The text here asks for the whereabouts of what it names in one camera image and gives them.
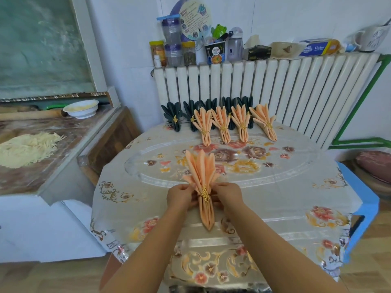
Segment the round table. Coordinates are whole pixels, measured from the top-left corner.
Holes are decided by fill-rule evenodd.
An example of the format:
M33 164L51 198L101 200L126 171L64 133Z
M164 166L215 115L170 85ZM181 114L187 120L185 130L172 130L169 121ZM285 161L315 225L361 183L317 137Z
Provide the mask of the round table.
M239 140L235 129L229 144L221 142L215 129L209 147L187 123L180 132L165 124L143 133L104 167L94 192L92 233L125 261L166 210L168 188L185 183L182 176L190 174L185 151L196 154L202 149L215 154L218 181L237 183L244 202L258 216L337 278L350 216L361 199L336 162L308 137L278 123L274 128L276 142L254 125L247 143ZM189 211L164 282L266 288L234 227L216 208L215 220L209 232L198 209Z

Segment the wooden floor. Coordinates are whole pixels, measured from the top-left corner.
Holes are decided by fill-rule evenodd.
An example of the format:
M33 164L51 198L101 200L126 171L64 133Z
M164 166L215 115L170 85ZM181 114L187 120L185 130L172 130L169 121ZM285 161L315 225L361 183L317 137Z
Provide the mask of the wooden floor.
M53 263L0 264L1 293L92 293L109 255ZM341 279L354 293L391 293L391 201L380 212L342 268Z

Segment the mug handle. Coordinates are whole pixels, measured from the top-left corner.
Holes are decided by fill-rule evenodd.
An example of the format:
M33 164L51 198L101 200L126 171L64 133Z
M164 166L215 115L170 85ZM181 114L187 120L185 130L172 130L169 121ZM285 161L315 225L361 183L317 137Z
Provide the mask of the mug handle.
M357 44L358 47L361 47L361 44L359 44L359 43L357 42L357 35L358 35L359 33L365 33L365 31L364 31L364 30L361 30L361 31L355 32L355 33L354 33L354 36L353 36L353 40L354 40L354 43Z

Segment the blue stool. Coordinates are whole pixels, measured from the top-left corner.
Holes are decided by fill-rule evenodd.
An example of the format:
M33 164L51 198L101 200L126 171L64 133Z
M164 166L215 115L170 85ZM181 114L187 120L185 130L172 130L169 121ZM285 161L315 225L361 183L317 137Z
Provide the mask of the blue stool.
M359 225L351 235L348 247L345 250L344 262L347 263L349 261L349 253L358 243L359 239L362 237L365 230L369 227L379 211L379 197L345 165L338 162L338 166L345 180L362 200L362 205L356 212L353 213L353 215L364 216L363 221L356 223Z

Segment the mug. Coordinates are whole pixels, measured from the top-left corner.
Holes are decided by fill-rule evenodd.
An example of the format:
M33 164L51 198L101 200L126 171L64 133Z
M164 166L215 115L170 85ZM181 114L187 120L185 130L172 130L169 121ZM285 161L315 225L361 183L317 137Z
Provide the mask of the mug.
M354 34L354 42L360 51L374 51L383 42L389 31L389 25L369 26Z

